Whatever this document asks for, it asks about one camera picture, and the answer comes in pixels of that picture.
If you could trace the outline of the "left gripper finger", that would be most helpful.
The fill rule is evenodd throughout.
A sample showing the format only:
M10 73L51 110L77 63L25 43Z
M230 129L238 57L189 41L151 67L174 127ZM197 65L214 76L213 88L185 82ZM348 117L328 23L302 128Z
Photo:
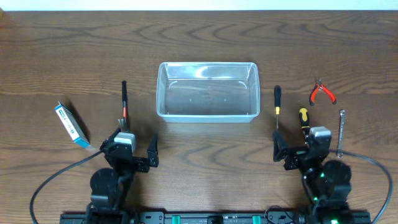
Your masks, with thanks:
M121 132L121 128L117 128L113 134L111 134L107 139L105 139L100 147L100 149L106 149L109 144L114 142L114 138Z
M159 165L159 152L157 148L157 140L158 140L158 135L155 134L152 141L149 144L149 147L147 148L147 158L149 160L150 167L158 167Z

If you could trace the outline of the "silver wrench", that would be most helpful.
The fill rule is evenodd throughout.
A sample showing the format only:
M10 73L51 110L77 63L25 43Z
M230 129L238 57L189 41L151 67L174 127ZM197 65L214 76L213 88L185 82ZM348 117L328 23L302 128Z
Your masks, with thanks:
M338 133L338 144L336 155L338 158L343 157L343 137L345 130L345 110L340 110L340 125L339 125L339 133Z

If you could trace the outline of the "small claw hammer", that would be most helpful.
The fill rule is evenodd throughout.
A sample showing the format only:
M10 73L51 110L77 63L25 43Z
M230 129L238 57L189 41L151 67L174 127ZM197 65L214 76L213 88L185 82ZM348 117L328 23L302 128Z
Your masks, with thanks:
M127 102L127 81L122 81L122 106L123 115L122 118L118 120L119 127L122 132L129 132L129 115L128 115L128 102Z

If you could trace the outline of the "stubby yellow black screwdriver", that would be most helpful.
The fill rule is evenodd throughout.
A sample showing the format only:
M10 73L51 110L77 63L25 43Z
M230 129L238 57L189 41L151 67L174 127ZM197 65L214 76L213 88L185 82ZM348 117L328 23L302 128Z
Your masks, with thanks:
M310 132L310 117L308 110L306 108L299 109L299 121L301 125L301 130L303 131L304 135L309 135Z

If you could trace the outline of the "slim black yellow screwdriver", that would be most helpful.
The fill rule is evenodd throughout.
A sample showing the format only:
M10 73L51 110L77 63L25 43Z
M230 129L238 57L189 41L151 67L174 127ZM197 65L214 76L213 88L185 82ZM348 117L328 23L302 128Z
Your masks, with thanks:
M276 115L276 129L279 128L281 96L282 96L281 87L279 85L276 85L274 87L274 106L275 106L275 115Z

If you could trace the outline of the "red handled pliers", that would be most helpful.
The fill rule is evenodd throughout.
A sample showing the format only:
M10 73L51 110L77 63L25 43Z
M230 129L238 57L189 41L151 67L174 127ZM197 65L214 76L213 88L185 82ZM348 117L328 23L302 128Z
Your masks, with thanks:
M331 103L333 105L336 104L336 96L323 84L321 78L318 78L315 81L315 86L314 89L312 90L310 96L309 96L309 103L310 106L314 106L315 105L315 97L318 94L319 91L324 92L329 99L331 100Z

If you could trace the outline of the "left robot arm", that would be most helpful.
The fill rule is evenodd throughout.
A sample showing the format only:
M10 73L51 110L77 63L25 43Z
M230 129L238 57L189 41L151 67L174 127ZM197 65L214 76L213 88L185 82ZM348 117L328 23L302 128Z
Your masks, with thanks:
M87 206L83 223L139 223L139 215L132 208L124 206L134 176L137 172L149 172L151 167L159 165L157 148L158 136L155 135L147 148L147 157L133 155L135 139L132 143L117 140L134 137L119 128L103 141L100 151L110 165L96 171L90 179L91 203Z

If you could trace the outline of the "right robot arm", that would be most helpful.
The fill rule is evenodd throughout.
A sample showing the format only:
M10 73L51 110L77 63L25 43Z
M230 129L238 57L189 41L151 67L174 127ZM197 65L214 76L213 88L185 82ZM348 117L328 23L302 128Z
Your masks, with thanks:
M294 215L294 223L354 223L346 202L351 192L351 169L329 155L331 131L323 126L306 129L306 145L288 147L278 131L273 133L273 160L285 161L285 170L298 169L310 206Z

